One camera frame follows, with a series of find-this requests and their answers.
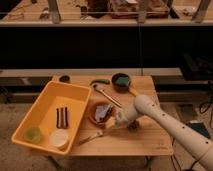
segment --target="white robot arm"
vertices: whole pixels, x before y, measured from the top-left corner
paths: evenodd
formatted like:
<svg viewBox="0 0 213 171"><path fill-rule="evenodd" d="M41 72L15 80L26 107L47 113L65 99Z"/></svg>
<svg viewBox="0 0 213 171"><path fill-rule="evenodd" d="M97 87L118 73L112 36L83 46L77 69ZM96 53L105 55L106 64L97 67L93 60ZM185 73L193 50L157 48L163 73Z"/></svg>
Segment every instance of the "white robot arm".
<svg viewBox="0 0 213 171"><path fill-rule="evenodd" d="M129 125L147 115L158 122L207 170L213 170L213 143L185 124L174 119L146 95L137 95L134 102L115 117L115 126Z"/></svg>

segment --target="table leg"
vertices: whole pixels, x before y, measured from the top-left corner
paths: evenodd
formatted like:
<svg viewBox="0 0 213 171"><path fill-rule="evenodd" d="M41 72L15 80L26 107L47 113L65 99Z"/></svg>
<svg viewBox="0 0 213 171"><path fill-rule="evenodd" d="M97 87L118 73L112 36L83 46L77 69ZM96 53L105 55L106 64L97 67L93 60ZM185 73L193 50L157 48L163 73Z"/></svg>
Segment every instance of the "table leg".
<svg viewBox="0 0 213 171"><path fill-rule="evenodd" d="M70 168L65 168L61 166L57 160L55 160L52 156L45 156L45 158L55 167L58 171L70 171Z"/></svg>
<svg viewBox="0 0 213 171"><path fill-rule="evenodd" d="M151 164L152 164L152 161L154 160L154 158L155 158L154 156L151 156L151 157L145 156L146 164L143 166L143 169L151 168Z"/></svg>

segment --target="wooden table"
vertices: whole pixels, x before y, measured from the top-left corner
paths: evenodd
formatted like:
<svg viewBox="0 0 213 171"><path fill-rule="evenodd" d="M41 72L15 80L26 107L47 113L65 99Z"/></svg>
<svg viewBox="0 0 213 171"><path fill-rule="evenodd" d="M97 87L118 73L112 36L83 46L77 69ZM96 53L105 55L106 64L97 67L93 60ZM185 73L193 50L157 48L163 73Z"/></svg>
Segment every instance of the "wooden table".
<svg viewBox="0 0 213 171"><path fill-rule="evenodd" d="M111 80L111 76L71 76L72 84L89 86L91 80L106 78ZM149 95L157 103L155 87L152 78L149 76L132 76L132 84L138 92ZM105 92L117 99L125 107L132 103L134 96L129 92L117 93L112 85L104 85ZM103 95L92 90L84 118L77 133L76 140L70 151L71 156L161 156L172 155L173 148L168 133L155 121L147 116L138 119L140 129L130 132L128 129L120 129L110 135L94 139L81 146L78 142L99 130L88 119L90 106L100 100L107 100Z"/></svg>

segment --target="small bowl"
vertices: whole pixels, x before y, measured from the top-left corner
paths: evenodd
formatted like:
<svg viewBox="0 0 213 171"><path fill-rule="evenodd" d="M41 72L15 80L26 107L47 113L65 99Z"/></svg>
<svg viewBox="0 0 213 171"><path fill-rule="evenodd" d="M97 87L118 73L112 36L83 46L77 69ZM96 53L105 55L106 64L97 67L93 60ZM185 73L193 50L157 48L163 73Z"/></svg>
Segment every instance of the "small bowl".
<svg viewBox="0 0 213 171"><path fill-rule="evenodd" d="M42 132L38 126L30 126L24 133L24 140L38 144L42 140Z"/></svg>
<svg viewBox="0 0 213 171"><path fill-rule="evenodd" d="M62 75L62 76L59 78L59 81L60 81L60 82L64 82L64 83L70 83L70 76L69 76L69 75Z"/></svg>
<svg viewBox="0 0 213 171"><path fill-rule="evenodd" d="M118 79L120 79L122 77L126 77L128 82L126 82L125 84L124 83L119 84L117 81L118 81ZM114 89L118 92L128 91L130 84L131 84L131 79L130 79L129 75L127 75L127 74L117 73L112 76L112 85L113 85Z"/></svg>
<svg viewBox="0 0 213 171"><path fill-rule="evenodd" d="M106 101L99 101L99 102L96 102L95 104L93 104L91 107L90 107L90 110L89 110L89 120L92 124L94 124L95 126L98 126L100 128L104 128L105 127L105 123L109 120L109 118L111 116L114 116L115 115L115 112L116 112L116 109L115 109L115 106L112 107L112 111L110 114L108 114L103 121L101 122L97 122L95 120L95 111L96 111L96 108L97 106L102 106L102 105L108 105L109 102L106 102Z"/></svg>

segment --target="yellow tray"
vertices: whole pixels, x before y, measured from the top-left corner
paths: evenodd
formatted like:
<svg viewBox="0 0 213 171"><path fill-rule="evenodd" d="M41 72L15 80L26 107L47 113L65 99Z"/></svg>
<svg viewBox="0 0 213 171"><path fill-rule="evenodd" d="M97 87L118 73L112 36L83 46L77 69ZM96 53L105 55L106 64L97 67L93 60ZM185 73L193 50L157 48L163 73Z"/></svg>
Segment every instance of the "yellow tray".
<svg viewBox="0 0 213 171"><path fill-rule="evenodd" d="M14 132L12 142L59 155L66 155L74 142L90 94L91 89L89 87L50 81ZM68 108L69 128L66 130L69 134L69 144L65 149L59 150L50 144L49 136L57 129L56 108L65 106ZM32 125L38 126L43 135L38 144L29 143L24 139L26 129Z"/></svg>

